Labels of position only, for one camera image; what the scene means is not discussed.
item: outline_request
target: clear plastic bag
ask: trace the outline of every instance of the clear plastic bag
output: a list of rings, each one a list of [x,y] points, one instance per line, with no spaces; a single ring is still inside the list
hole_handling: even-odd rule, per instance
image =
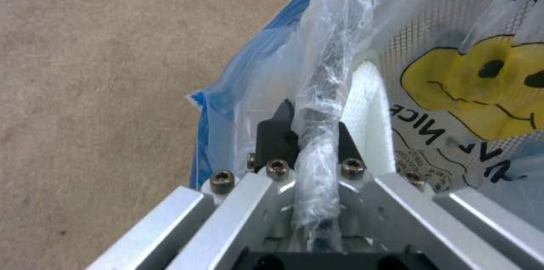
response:
[[[398,172],[417,173],[437,192],[467,185],[492,192],[505,182],[541,179],[538,173],[523,177],[525,168],[511,159],[543,137],[543,5],[293,0],[227,65],[218,83],[191,96],[202,111],[192,185],[226,165],[241,176],[255,149],[257,124],[289,99],[301,147],[293,222],[314,233],[309,239],[325,237],[338,250],[337,122],[352,72],[367,60],[388,94],[391,123],[376,131],[388,136],[384,127],[391,125],[393,139],[381,143],[393,140],[389,150]],[[365,135],[351,134],[355,141]],[[391,171],[389,162],[375,171]],[[544,200],[544,193],[532,193],[532,200]]]

